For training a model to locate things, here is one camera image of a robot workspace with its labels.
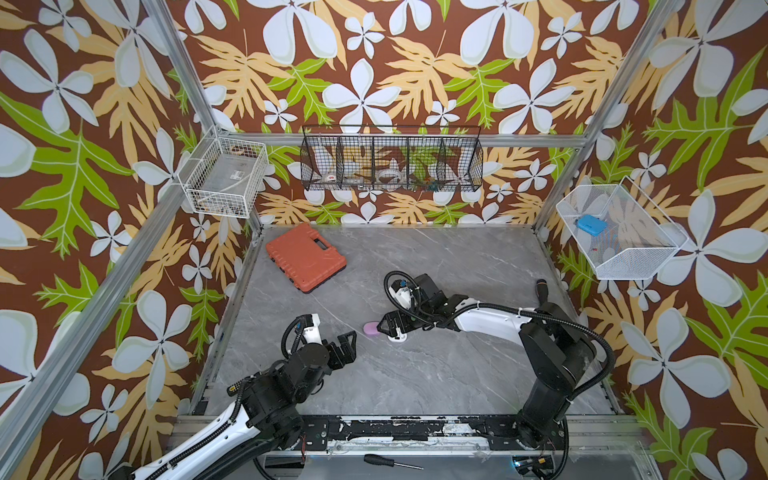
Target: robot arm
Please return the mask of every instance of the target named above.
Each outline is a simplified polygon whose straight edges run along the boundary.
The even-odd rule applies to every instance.
[[[404,280],[389,283],[394,276]],[[576,396],[613,369],[615,358],[610,345],[548,302],[544,280],[537,282],[536,308],[483,303],[466,295],[447,297],[426,274],[413,279],[403,272],[390,272],[384,286],[397,310],[384,315],[376,328],[392,341],[403,341],[416,329],[445,328],[486,333],[525,348],[536,382],[516,419],[517,435],[513,440],[523,449],[539,449],[551,432],[563,429],[565,412]],[[605,349],[607,362],[598,375],[579,385],[595,356],[593,339]]]
[[[283,334],[285,359],[230,386],[235,400],[221,415],[164,457],[135,470],[123,467],[110,480],[223,478],[263,453],[295,445],[304,430],[296,404],[356,359],[356,332],[339,336],[337,346],[320,337],[319,323],[316,314],[297,317]],[[288,350],[291,332],[296,339]]]

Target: white wire basket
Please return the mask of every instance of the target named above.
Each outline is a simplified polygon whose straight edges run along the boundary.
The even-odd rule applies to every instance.
[[[598,280],[647,280],[688,238],[628,177],[619,184],[579,185],[557,211]],[[593,236],[577,227],[584,215],[607,226]]]
[[[195,213],[248,218],[269,164],[266,146],[218,137],[190,160],[197,166],[184,183],[184,193]]]

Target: orange toolbox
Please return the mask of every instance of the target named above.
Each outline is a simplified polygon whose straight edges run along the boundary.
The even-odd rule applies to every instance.
[[[266,245],[266,253],[304,293],[309,293],[346,266],[346,258],[308,223]]]

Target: floral wallpaper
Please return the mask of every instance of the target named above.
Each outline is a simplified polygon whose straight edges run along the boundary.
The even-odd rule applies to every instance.
[[[574,179],[631,177],[687,232],[678,255],[649,280],[598,281],[558,217],[541,232],[665,478],[768,478],[767,14],[686,2]]]
[[[484,134],[581,133],[652,4],[168,2],[224,129],[479,125]],[[264,223],[334,224],[532,223],[571,153],[486,149],[482,189],[450,194],[308,192],[297,179],[298,149],[270,150],[273,170],[257,201]],[[387,168],[391,157],[381,151],[377,162]],[[420,161],[435,157],[425,149]]]
[[[0,422],[169,186],[200,128],[139,0],[0,0]],[[247,226],[183,206],[14,478],[161,455],[187,411]]]

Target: wire basket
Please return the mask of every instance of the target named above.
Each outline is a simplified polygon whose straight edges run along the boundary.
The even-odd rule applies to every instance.
[[[306,190],[476,191],[482,183],[479,127],[398,126],[396,134],[309,133],[301,147]]]
[[[687,240],[684,230],[628,177],[619,184],[579,185],[558,202],[557,210],[598,280],[647,280]],[[607,226],[592,236],[577,226],[584,215]]]
[[[266,146],[230,137],[212,139],[199,157],[184,193],[195,213],[248,218],[269,161]]]

